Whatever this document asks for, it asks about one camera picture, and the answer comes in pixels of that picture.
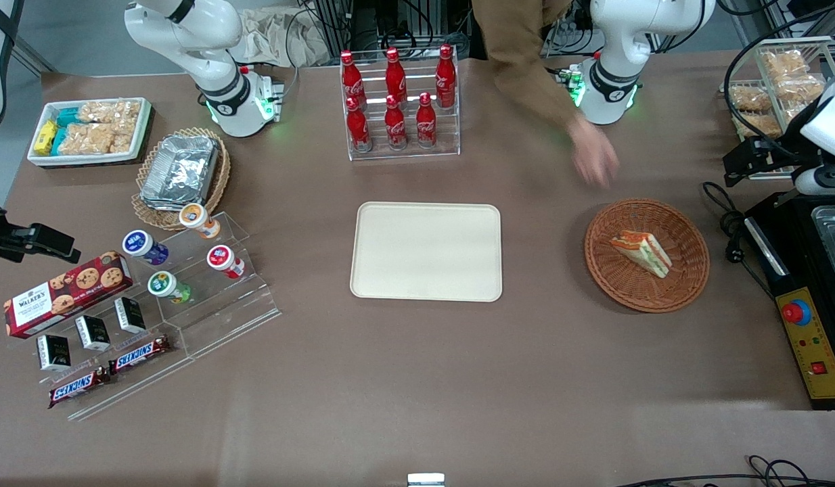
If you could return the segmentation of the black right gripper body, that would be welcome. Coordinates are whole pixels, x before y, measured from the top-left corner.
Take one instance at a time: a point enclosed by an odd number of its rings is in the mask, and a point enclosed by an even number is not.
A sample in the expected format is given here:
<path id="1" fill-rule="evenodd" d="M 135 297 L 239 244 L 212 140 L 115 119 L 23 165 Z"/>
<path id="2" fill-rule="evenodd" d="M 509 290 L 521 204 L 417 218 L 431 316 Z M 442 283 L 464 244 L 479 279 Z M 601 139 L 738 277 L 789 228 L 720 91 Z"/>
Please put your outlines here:
<path id="1" fill-rule="evenodd" d="M 37 234 L 38 224 L 31 226 L 10 224 L 5 216 L 6 213 L 6 210 L 0 206 L 0 258 L 20 263 L 25 255 L 37 253 L 30 237 Z"/>

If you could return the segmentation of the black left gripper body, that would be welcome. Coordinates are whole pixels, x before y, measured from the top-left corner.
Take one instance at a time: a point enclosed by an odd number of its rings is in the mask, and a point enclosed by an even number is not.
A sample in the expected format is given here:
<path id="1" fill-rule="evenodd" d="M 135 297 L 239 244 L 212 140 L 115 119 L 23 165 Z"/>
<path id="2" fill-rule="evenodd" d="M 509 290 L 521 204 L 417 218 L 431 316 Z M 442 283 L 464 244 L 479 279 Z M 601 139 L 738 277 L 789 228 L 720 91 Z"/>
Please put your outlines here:
<path id="1" fill-rule="evenodd" d="M 825 160 L 823 149 L 803 135 L 783 135 L 769 141 L 764 137 L 750 137 L 745 148 L 751 150 L 752 156 L 745 163 L 746 179 L 798 179 Z"/>

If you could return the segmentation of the person hand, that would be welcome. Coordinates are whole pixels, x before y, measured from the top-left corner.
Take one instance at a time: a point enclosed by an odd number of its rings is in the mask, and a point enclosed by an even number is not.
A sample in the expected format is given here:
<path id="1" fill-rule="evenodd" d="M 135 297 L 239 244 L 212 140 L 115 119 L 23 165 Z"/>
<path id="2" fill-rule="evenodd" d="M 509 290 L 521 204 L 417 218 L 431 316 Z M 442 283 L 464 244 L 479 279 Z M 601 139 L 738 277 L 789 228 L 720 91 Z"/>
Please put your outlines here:
<path id="1" fill-rule="evenodd" d="M 609 187 L 619 159 L 603 130 L 584 116 L 576 115 L 567 124 L 566 132 L 572 142 L 572 163 L 581 178 L 589 185 Z"/>

